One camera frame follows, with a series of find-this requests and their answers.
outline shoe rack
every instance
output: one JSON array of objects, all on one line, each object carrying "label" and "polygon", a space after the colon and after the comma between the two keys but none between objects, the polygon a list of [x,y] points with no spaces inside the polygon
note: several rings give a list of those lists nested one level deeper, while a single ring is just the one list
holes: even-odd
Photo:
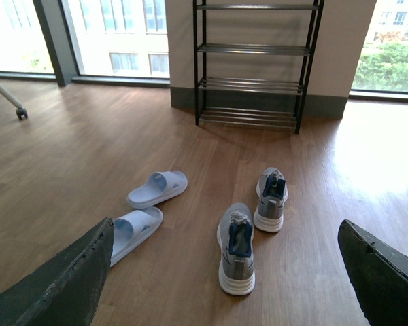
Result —
[{"label": "shoe rack", "polygon": [[[324,0],[313,0],[310,4],[262,5],[210,4],[207,3],[207,0],[193,0],[195,124],[199,125],[200,122],[217,122],[239,126],[278,128],[291,130],[298,134],[301,128],[323,7]],[[311,12],[308,32],[305,35],[305,46],[207,42],[207,37],[209,36],[207,35],[207,13],[209,11],[239,12],[244,10],[251,11],[251,14],[263,10],[274,12]],[[199,14],[201,14],[200,24],[198,23]],[[260,28],[259,19],[255,27],[257,29]],[[251,56],[268,55],[275,58],[275,60],[278,60],[278,58],[282,56],[298,56],[302,58],[302,64],[299,67],[299,79],[287,81],[276,79],[214,77],[208,74],[207,71],[207,63],[211,63],[211,57],[208,56],[210,53],[250,54]],[[225,107],[224,105],[215,105],[214,103],[208,104],[208,96],[211,91],[235,91],[236,93],[233,94],[242,92],[243,95],[246,96],[249,96],[249,94],[256,96],[258,93],[283,94],[283,96],[291,96],[291,98],[294,99],[294,105],[289,111],[287,111],[287,109],[279,110],[278,103],[275,103],[275,107],[271,109]]]}]

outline caster wheel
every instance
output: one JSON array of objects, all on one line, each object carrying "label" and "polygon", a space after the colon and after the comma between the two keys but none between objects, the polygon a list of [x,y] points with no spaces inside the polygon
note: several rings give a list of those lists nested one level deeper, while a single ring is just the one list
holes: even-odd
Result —
[{"label": "caster wheel", "polygon": [[29,117],[27,115],[27,110],[23,109],[22,107],[18,108],[16,110],[16,116],[18,117],[19,120],[22,120],[22,117],[24,116],[26,119]]}]

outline building exterior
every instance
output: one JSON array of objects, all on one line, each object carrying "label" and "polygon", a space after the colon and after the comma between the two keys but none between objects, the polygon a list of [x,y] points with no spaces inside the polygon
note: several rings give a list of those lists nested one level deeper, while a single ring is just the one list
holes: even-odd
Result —
[{"label": "building exterior", "polygon": [[[169,78],[164,0],[62,0],[81,75]],[[0,71],[52,73],[32,0],[0,0]]]},{"label": "building exterior", "polygon": [[408,0],[378,0],[366,43],[408,42]]}]

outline green foliage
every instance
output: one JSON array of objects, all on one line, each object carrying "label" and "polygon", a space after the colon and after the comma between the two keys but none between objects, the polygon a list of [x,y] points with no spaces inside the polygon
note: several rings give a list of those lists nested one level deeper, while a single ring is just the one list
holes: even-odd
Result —
[{"label": "green foliage", "polygon": [[22,57],[24,70],[30,73],[53,73],[52,63],[48,53],[42,51],[32,51]]},{"label": "green foliage", "polygon": [[408,92],[408,44],[385,43],[362,54],[352,89]]}]

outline gray baseboard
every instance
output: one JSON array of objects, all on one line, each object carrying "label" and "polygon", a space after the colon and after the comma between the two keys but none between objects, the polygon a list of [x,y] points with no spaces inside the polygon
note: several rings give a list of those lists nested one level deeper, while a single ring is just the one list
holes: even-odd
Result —
[{"label": "gray baseboard", "polygon": [[[284,94],[245,93],[236,91],[207,91],[207,105],[264,109],[269,111],[293,111],[295,97]],[[347,98],[337,96],[307,95],[304,117],[331,117],[341,119]],[[194,109],[194,89],[171,87],[171,106],[178,109]]]}]

